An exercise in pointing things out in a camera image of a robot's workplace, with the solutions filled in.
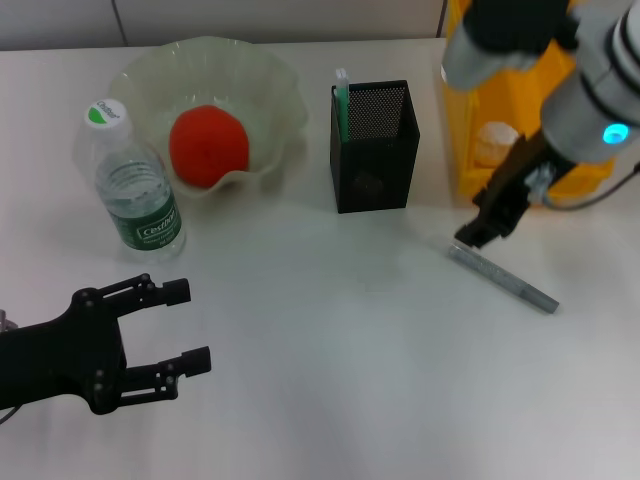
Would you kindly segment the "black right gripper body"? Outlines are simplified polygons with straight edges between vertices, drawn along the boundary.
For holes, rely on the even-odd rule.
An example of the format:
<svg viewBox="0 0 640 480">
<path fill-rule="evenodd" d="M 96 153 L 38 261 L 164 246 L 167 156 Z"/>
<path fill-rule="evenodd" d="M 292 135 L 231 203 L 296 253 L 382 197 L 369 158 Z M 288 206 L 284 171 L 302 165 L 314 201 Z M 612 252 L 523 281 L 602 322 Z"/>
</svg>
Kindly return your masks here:
<svg viewBox="0 0 640 480">
<path fill-rule="evenodd" d="M 478 220 L 519 220 L 553 183 L 553 149 L 543 134 L 520 137 L 474 197 Z"/>
</svg>

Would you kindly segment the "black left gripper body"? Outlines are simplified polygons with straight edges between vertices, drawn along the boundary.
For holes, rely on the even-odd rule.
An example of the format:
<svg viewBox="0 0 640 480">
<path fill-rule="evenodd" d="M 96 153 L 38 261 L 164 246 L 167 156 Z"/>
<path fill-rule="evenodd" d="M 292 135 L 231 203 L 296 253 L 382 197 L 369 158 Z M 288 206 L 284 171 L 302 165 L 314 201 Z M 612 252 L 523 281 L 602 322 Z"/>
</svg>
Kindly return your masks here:
<svg viewBox="0 0 640 480">
<path fill-rule="evenodd" d="M 96 415 L 121 406 L 126 356 L 115 315 L 95 288 L 59 317 L 1 334 L 1 408 L 75 395 Z"/>
</svg>

